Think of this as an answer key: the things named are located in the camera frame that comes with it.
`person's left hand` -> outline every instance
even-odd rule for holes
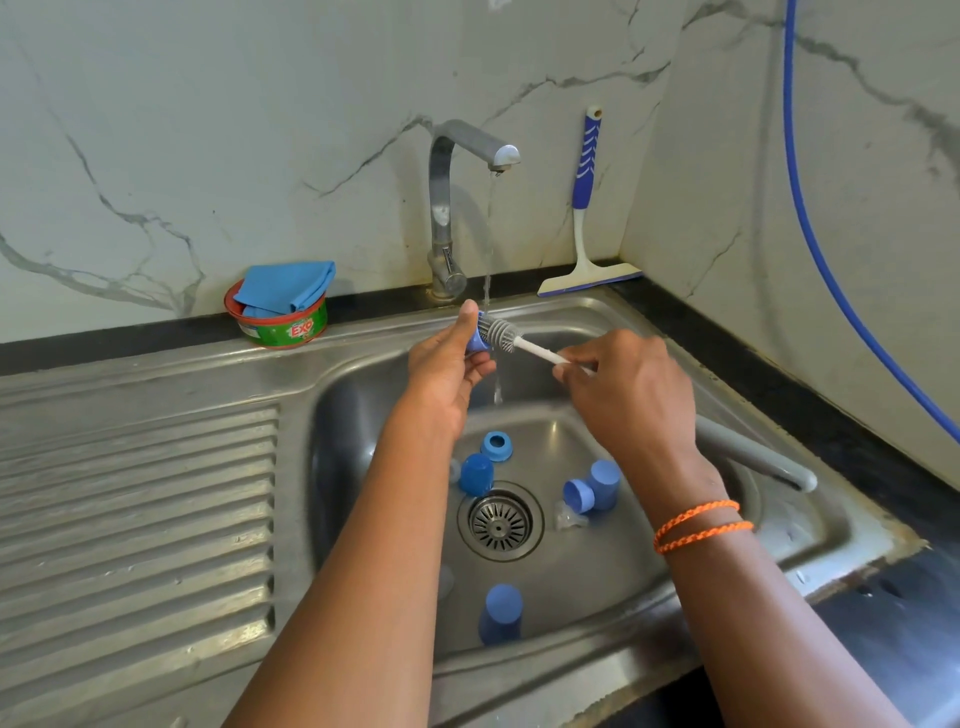
[[[442,418],[454,438],[460,437],[467,423],[470,391],[496,369],[489,352],[465,358],[478,314],[476,301],[467,299],[454,324],[410,350],[410,380],[404,398]]]

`white marble tile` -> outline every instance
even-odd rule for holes
[[[801,0],[796,136],[824,255],[861,318],[960,420],[960,4]],[[859,340],[800,233],[780,4],[694,3],[622,253],[960,486],[960,449]]]
[[[0,341],[222,309],[254,263],[332,293],[429,280],[426,158],[459,117],[514,143],[453,164],[468,275],[572,260],[583,110],[602,104],[595,257],[619,249],[680,31],[675,0],[0,3]]]

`faucet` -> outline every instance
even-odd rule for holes
[[[426,259],[433,271],[433,295],[441,301],[455,299],[467,287],[467,277],[453,259],[453,237],[450,234],[450,160],[457,144],[483,159],[497,174],[520,164],[520,152],[513,144],[507,144],[466,121],[451,119],[434,130],[429,168],[433,241]]]

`sink drain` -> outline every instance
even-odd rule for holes
[[[467,546],[491,561],[526,556],[543,535],[543,512],[536,499],[507,480],[496,480],[483,497],[464,498],[457,522]]]

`blue pipe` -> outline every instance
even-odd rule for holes
[[[813,262],[817,264],[817,270],[820,271],[824,283],[827,284],[830,295],[840,306],[840,310],[847,317],[847,321],[863,339],[863,343],[870,348],[871,352],[876,354],[876,358],[913,396],[913,399],[929,413],[930,417],[936,420],[937,424],[946,430],[950,437],[960,443],[960,427],[900,368],[900,365],[894,361],[894,357],[880,346],[874,335],[860,321],[860,317],[856,315],[856,311],[853,310],[843,290],[841,290],[837,279],[833,277],[824,254],[820,250],[817,236],[813,232],[813,226],[810,224],[810,218],[806,213],[804,192],[800,187],[800,172],[797,170],[797,147],[793,138],[793,50],[796,33],[797,0],[787,0],[786,20],[783,23],[783,137],[786,144],[786,168],[790,177],[790,192],[793,194],[793,205],[797,209],[797,219],[800,221],[800,229],[804,232],[806,246],[810,249],[810,254],[813,255]]]

